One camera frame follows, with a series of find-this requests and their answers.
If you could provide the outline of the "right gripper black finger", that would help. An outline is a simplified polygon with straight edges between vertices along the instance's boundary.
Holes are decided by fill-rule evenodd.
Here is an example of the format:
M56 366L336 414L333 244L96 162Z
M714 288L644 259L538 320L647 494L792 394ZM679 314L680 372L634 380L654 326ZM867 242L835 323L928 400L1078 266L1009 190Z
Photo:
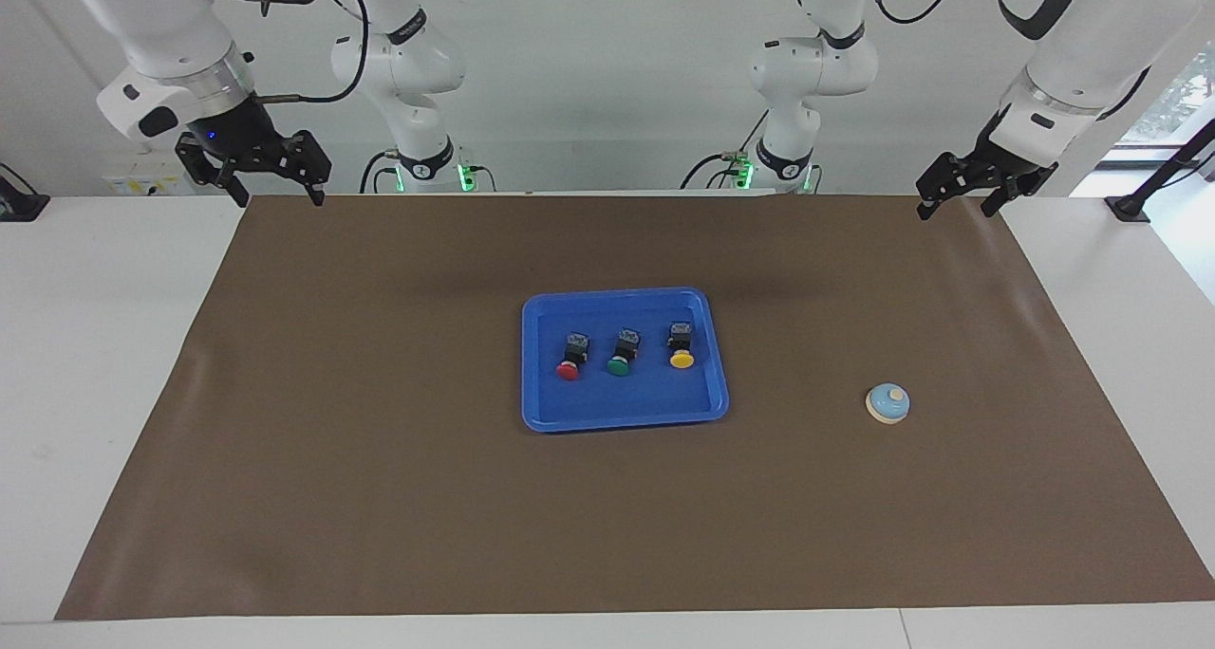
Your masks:
M238 208L247 208L249 204L249 192L239 181L234 171L234 162L225 160L221 167L216 167L209 160L207 152L200 146L200 140L194 135L179 135L177 156L185 167L185 173L196 185L211 186L222 190L234 201Z
M330 159L312 132L286 139L286 177L298 182L313 205L322 205L330 177Z

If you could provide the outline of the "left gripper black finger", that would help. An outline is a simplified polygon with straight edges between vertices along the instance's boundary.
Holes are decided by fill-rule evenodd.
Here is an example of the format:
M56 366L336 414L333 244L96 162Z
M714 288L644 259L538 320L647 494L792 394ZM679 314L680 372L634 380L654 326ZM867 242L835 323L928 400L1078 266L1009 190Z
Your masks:
M1019 179L1015 176L1004 177L1002 182L987 194L987 199L981 204L981 211L985 218L994 218L998 211L1016 201L1021 196Z
M921 221L927 221L938 207L955 196L963 194L961 164L954 153L942 153L916 179L916 190L921 198L916 211Z

